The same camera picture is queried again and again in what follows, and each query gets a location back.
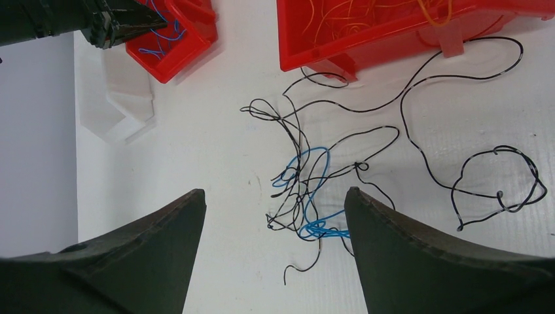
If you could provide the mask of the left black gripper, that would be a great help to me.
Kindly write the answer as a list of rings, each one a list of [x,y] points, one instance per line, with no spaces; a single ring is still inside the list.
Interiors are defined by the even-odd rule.
[[[108,49],[167,26],[137,1],[1,1],[1,46],[81,31],[91,45]]]

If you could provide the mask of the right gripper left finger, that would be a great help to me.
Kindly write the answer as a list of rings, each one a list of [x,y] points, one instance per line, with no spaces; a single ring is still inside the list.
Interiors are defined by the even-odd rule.
[[[2,313],[181,313],[206,216],[194,189],[57,253],[1,259]]]

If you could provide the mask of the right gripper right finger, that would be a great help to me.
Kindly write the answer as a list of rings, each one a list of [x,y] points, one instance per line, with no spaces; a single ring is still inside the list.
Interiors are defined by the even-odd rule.
[[[486,247],[357,187],[344,209],[369,313],[553,313],[554,260]]]

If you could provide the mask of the red bin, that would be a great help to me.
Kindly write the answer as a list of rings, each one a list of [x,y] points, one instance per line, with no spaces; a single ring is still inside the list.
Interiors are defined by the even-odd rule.
[[[553,1],[278,1],[279,60],[356,81],[360,70],[501,31],[517,17],[550,20]]]
[[[165,84],[217,41],[217,13],[211,0],[140,1],[167,26],[126,43],[126,52]]]

